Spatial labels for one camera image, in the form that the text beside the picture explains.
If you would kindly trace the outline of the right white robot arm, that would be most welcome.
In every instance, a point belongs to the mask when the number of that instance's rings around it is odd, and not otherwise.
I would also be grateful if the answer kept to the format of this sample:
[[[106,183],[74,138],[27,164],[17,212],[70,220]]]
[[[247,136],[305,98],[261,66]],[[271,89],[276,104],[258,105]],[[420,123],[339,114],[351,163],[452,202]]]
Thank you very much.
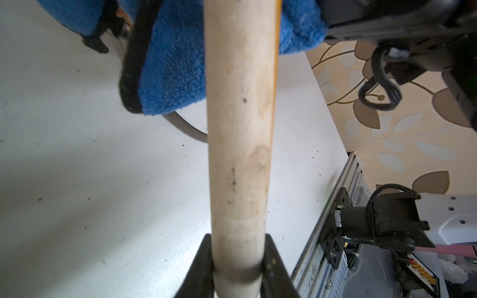
[[[441,72],[472,129],[477,126],[477,4],[475,1],[320,1],[328,42],[374,43],[372,77],[358,101],[392,111],[401,85],[425,72]],[[365,207],[337,203],[333,236],[399,252],[416,247],[474,243],[477,197],[380,186]]]

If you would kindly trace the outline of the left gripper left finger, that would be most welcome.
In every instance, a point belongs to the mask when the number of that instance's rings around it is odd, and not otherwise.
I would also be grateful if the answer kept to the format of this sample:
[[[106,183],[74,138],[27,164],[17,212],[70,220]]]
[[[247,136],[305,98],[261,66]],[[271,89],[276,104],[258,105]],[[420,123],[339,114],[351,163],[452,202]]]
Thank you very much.
[[[211,234],[206,234],[175,298],[213,298]]]

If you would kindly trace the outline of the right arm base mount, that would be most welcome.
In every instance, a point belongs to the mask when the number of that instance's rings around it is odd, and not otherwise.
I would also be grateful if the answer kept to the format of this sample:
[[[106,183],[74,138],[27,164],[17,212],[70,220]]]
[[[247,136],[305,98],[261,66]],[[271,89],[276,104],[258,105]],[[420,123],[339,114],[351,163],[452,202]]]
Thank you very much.
[[[357,259],[362,245],[391,251],[398,267],[396,277],[404,296],[423,289],[433,298],[441,296],[440,279],[412,252],[434,248],[435,220],[426,213],[424,194],[409,187],[386,184],[378,187],[365,206],[357,206],[345,187],[340,187],[326,213],[318,242],[325,257],[338,269],[346,253]]]

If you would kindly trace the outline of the blue grey microfiber rag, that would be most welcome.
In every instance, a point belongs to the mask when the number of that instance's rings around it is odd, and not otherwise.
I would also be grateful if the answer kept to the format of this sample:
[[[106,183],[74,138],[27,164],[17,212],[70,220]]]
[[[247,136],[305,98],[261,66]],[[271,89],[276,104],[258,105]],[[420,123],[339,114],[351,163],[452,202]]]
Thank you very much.
[[[134,114],[168,114],[209,98],[228,110],[270,109],[277,56],[323,42],[316,1],[41,1],[56,21],[105,52],[101,35],[133,22],[119,83]]]

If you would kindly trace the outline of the sickle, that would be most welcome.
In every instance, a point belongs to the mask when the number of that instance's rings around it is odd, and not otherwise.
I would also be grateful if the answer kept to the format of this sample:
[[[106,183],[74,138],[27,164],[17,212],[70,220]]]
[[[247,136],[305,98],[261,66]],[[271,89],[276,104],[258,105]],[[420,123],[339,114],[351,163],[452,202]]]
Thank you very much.
[[[280,1],[204,2],[213,283],[220,298],[260,292],[280,17]]]
[[[207,134],[195,128],[184,118],[182,118],[181,115],[179,115],[177,112],[165,114],[164,118],[169,121],[170,124],[175,126],[178,130],[182,131],[182,133],[186,134],[194,140],[207,144]]]

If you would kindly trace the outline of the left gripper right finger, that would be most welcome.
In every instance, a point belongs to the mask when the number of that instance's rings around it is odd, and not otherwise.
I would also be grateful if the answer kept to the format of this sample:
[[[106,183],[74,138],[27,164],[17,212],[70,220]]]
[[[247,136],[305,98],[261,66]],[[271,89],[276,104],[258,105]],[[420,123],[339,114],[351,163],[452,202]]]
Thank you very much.
[[[261,298],[300,298],[270,234],[265,236],[262,269]]]

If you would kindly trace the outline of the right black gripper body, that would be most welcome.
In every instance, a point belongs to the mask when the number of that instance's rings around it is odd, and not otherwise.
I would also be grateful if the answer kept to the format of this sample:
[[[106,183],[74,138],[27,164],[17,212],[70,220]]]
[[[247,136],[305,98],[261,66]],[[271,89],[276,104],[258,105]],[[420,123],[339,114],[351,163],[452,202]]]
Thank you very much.
[[[446,71],[477,60],[476,1],[318,1],[327,41],[364,40]]]

